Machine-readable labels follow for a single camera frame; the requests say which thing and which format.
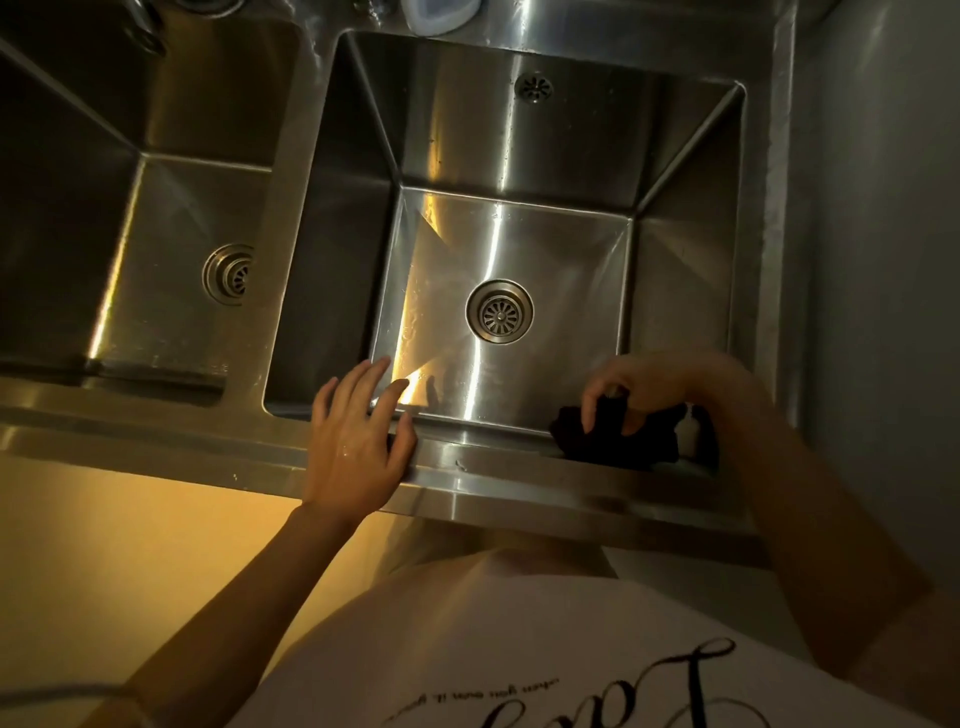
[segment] stainless steel sink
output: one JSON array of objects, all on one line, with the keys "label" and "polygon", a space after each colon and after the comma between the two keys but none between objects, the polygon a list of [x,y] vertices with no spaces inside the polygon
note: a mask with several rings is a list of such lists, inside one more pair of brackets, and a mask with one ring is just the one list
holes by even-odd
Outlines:
[{"label": "stainless steel sink", "polygon": [[[131,43],[123,8],[47,3],[9,21],[23,50],[0,56],[0,87],[14,103],[0,119],[0,371],[216,401],[295,27],[168,10],[169,50],[157,59]],[[73,21],[96,35],[78,37]],[[79,76],[74,93],[37,64],[69,77],[68,51],[88,53],[81,40],[97,41],[104,65]]]},{"label": "stainless steel sink", "polygon": [[387,510],[763,563],[723,476],[546,429],[675,346],[796,418],[802,11],[487,0],[422,39],[344,0],[151,2],[164,55],[121,0],[0,6],[0,451],[295,496],[317,386],[387,353],[420,434]]},{"label": "stainless steel sink", "polygon": [[386,354],[384,384],[410,378],[402,404],[434,431],[549,449],[551,420],[610,356],[725,349],[740,90],[343,36],[268,409],[306,416],[320,382]]}]

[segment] white soap dispenser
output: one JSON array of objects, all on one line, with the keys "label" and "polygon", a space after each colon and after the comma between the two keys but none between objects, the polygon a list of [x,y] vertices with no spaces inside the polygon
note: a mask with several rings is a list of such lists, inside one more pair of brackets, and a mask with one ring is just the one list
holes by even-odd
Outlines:
[{"label": "white soap dispenser", "polygon": [[418,36],[440,36],[459,28],[480,10],[480,0],[400,0],[407,25]]}]

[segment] right hand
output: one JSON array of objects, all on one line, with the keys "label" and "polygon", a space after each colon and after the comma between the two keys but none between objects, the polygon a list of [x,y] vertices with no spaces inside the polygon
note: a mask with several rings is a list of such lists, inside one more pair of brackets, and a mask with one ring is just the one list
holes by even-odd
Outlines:
[{"label": "right hand", "polygon": [[615,356],[590,377],[581,401],[584,432],[596,424],[597,400],[617,386],[628,390],[623,434],[637,432],[651,412],[693,400],[699,380],[733,359],[719,352],[651,352]]},{"label": "right hand", "polygon": [[405,412],[387,449],[390,422],[407,379],[387,387],[367,414],[389,364],[387,357],[361,362],[343,381],[331,379],[313,402],[303,502],[353,528],[387,503],[417,444],[413,420]]}]

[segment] wet hand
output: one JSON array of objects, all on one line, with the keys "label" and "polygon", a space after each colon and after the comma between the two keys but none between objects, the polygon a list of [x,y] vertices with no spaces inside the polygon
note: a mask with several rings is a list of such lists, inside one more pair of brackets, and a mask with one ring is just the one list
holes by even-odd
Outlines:
[{"label": "wet hand", "polygon": [[406,412],[387,448],[390,422],[410,383],[407,379],[387,387],[367,414],[376,384],[389,365],[386,357],[373,364],[364,361],[343,381],[334,377],[327,382],[313,401],[303,502],[354,527],[386,505],[417,444],[413,420]]}]

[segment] dark cloth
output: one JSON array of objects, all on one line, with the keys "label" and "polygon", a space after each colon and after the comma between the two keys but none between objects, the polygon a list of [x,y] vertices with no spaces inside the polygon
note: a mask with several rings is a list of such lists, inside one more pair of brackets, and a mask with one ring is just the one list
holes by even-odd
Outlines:
[{"label": "dark cloth", "polygon": [[700,425],[700,433],[697,435],[697,448],[693,456],[693,461],[712,471],[720,467],[720,444],[717,442],[717,433],[713,428],[713,420],[707,410],[699,404],[693,405],[690,412],[693,419]]},{"label": "dark cloth", "polygon": [[648,471],[654,463],[675,463],[680,458],[674,428],[686,415],[686,405],[647,415],[638,432],[620,434],[627,413],[624,397],[597,401],[596,425],[589,434],[580,423],[580,407],[564,407],[550,425],[550,434],[569,460]]}]

